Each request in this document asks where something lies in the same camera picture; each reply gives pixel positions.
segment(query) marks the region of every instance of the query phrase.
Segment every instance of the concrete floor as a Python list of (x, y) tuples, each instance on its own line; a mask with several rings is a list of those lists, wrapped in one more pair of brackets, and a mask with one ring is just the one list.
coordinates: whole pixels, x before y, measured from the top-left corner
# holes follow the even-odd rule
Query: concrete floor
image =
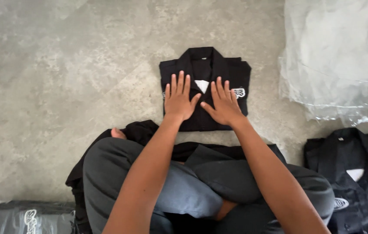
[[(100, 132), (161, 122), (158, 64), (189, 47), (248, 61), (249, 120), (301, 164), (307, 138), (342, 125), (278, 98), (284, 41), (283, 0), (0, 0), (0, 200), (72, 200), (65, 179)], [(233, 132), (183, 141), (238, 144)]]

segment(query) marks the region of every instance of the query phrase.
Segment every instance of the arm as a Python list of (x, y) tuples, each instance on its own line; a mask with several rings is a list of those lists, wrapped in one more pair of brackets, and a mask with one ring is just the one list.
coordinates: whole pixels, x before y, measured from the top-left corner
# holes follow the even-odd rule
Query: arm
[(202, 107), (218, 123), (233, 128), (256, 183), (285, 233), (329, 234), (300, 184), (241, 113), (234, 91), (229, 90), (229, 82), (223, 88), (218, 77), (217, 85), (212, 82), (211, 87), (216, 109), (205, 102)]
[(178, 129), (192, 115), (200, 98), (189, 101), (190, 76), (181, 71), (165, 90), (165, 116), (159, 129), (131, 166), (103, 234), (149, 233), (152, 212), (161, 193)]

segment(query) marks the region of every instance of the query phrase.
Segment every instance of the packaged shirt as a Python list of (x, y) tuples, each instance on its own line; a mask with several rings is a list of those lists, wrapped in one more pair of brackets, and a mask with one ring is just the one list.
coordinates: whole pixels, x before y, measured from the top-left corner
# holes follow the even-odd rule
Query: packaged shirt
[(305, 166), (332, 185), (335, 208), (332, 233), (368, 233), (368, 134), (356, 128), (334, 131), (327, 138), (309, 139)]
[(191, 77), (190, 99), (202, 94), (193, 115), (181, 124), (181, 132), (231, 130), (229, 126), (214, 121), (200, 106), (201, 102), (206, 102), (214, 107), (210, 85), (219, 76), (222, 84), (226, 80), (230, 82), (230, 89), (234, 89), (242, 113), (248, 114), (246, 101), (251, 67), (241, 58), (223, 58), (213, 47), (190, 48), (179, 59), (161, 62), (160, 71), (163, 97), (166, 85), (171, 83), (171, 75), (178, 77), (180, 71)]

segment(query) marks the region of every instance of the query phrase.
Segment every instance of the plastic bag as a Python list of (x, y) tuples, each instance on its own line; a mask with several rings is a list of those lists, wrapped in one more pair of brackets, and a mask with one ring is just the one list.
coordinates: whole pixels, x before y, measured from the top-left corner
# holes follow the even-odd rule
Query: plastic bag
[(77, 234), (74, 203), (0, 203), (0, 234)]
[(286, 0), (280, 97), (307, 118), (368, 122), (368, 0)]

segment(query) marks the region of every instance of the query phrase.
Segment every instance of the person's right hand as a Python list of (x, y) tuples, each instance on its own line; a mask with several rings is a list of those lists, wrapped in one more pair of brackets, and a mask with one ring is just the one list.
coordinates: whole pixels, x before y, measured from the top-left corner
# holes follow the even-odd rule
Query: person's right hand
[(228, 80), (224, 82), (223, 88), (221, 77), (218, 77), (217, 85), (213, 81), (211, 88), (215, 109), (205, 102), (202, 102), (201, 106), (210, 114), (213, 120), (222, 125), (232, 125), (232, 123), (245, 118), (242, 111), (240, 111), (234, 90), (229, 90)]

